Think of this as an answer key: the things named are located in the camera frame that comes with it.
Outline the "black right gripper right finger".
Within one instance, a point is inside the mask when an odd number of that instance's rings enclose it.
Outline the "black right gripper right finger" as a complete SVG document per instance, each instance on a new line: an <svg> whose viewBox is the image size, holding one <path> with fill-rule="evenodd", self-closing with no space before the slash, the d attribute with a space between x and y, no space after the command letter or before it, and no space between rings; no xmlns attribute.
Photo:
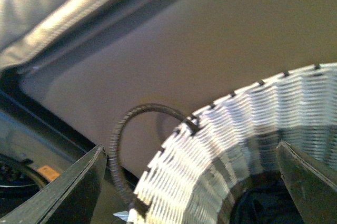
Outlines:
<svg viewBox="0 0 337 224"><path fill-rule="evenodd" d="M336 170L285 141L277 146L276 155L304 223L336 223Z"/></svg>

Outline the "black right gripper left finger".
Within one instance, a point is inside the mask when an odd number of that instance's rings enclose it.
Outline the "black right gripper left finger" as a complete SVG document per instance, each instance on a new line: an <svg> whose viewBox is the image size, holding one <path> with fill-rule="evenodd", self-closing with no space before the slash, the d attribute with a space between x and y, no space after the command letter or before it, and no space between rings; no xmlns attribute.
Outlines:
<svg viewBox="0 0 337 224"><path fill-rule="evenodd" d="M1 223L91 223L106 163L104 147L97 145Z"/></svg>

